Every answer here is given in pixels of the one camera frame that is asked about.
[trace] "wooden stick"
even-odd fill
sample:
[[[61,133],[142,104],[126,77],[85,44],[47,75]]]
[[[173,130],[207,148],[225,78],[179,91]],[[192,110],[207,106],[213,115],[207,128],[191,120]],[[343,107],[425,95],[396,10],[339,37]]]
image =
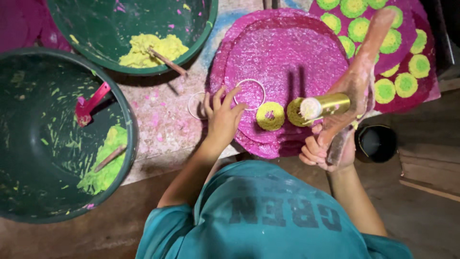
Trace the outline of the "wooden stick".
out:
[[[175,71],[177,71],[177,73],[179,73],[181,76],[183,77],[188,77],[188,74],[187,74],[187,71],[185,69],[183,69],[182,67],[174,64],[172,61],[170,61],[169,59],[163,57],[161,54],[159,54],[158,52],[156,52],[155,50],[153,50],[152,47],[149,47],[149,52],[150,52],[150,55],[152,56],[156,56],[157,58],[159,58],[161,61],[165,62],[166,65],[168,65],[169,67],[171,67],[172,69],[174,69]]]
[[[114,152],[112,152],[108,157],[106,157],[104,160],[102,160],[101,163],[99,163],[96,168],[94,169],[94,172],[97,173],[99,172],[104,166],[106,166],[110,161],[112,161],[115,157],[117,157],[123,150],[125,150],[126,145],[120,145],[115,149]]]

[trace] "hand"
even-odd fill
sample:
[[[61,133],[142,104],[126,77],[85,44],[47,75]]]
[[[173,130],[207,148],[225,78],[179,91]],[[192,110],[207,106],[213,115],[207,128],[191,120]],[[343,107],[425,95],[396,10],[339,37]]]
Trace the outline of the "hand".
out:
[[[233,101],[233,96],[241,90],[241,87],[235,87],[220,103],[222,94],[225,91],[225,86],[222,86],[213,97],[213,108],[209,106],[209,93],[206,93],[204,99],[204,108],[209,121],[209,129],[206,139],[210,140],[213,146],[217,146],[223,151],[235,137],[238,124],[243,115],[246,104],[240,103],[233,109],[230,109],[230,103]]]
[[[313,127],[313,133],[317,134],[321,131],[322,125],[319,124]],[[305,139],[305,146],[302,147],[302,153],[299,158],[307,165],[318,165],[320,168],[329,172],[340,171],[344,168],[353,165],[355,161],[355,131],[352,130],[348,135],[344,151],[338,165],[329,165],[326,162],[328,156],[327,149],[318,145],[318,135],[309,136]]]

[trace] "dark floor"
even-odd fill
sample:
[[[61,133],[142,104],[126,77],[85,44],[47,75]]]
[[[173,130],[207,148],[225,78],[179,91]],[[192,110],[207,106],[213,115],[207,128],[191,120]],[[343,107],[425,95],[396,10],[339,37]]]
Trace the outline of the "dark floor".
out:
[[[329,192],[319,168],[297,157],[270,162]],[[399,184],[397,156],[383,164],[355,165],[388,233],[405,242],[415,258],[460,258],[460,203]],[[0,258],[134,258],[144,222],[176,174],[122,186],[96,209],[63,223],[30,225],[0,219]]]

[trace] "black container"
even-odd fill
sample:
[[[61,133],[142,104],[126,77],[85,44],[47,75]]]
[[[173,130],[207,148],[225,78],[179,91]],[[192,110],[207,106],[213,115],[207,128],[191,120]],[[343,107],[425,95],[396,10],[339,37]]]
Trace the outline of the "black container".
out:
[[[365,126],[355,133],[356,157],[366,163],[383,163],[397,150],[396,133],[384,125]]]

